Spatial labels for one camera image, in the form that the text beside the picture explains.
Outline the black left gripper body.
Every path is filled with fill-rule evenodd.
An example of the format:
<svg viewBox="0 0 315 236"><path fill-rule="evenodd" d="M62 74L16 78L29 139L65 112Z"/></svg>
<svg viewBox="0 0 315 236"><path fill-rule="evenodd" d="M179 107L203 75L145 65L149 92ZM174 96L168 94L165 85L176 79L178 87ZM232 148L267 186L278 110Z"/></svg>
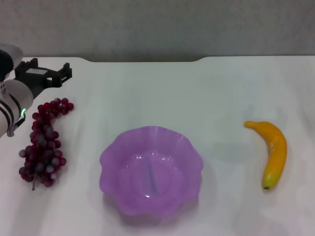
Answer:
<svg viewBox="0 0 315 236"><path fill-rule="evenodd" d="M45 89L52 87L48 80L54 74L53 70L38 66L30 66L30 61L22 61L15 69L15 80L25 84L37 98Z"/></svg>

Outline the purple wavy plastic bowl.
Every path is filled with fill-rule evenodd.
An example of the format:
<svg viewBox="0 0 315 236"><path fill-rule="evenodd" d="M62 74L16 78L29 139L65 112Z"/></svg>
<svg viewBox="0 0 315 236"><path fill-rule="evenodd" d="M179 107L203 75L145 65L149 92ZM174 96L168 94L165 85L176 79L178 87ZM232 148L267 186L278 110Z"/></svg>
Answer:
<svg viewBox="0 0 315 236"><path fill-rule="evenodd" d="M100 156L101 191L129 216L169 217L199 197L203 160L190 140L160 126L117 136Z"/></svg>

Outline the yellow banana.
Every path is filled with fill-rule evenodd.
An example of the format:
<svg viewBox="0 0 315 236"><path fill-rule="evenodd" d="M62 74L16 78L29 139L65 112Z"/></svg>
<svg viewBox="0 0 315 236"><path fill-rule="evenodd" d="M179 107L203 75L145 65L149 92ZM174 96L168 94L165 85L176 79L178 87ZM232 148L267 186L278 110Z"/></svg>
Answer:
<svg viewBox="0 0 315 236"><path fill-rule="evenodd" d="M246 121L244 127L258 133L267 145L268 162L262 177L262 188L271 190L278 184L286 164L286 138L279 128L267 121Z"/></svg>

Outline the red grape bunch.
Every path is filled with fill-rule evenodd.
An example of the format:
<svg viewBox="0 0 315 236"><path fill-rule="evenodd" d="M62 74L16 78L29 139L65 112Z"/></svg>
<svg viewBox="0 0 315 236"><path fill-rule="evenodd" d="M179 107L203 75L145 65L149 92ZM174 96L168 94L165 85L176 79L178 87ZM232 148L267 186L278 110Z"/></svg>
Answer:
<svg viewBox="0 0 315 236"><path fill-rule="evenodd" d="M67 159L60 150L60 134L53 124L56 119L73 110L74 104L68 98L55 98L40 104L32 114L31 144L19 151L24 165L18 171L22 180L32 184L32 191L37 184L51 187L56 182L60 169L67 164Z"/></svg>

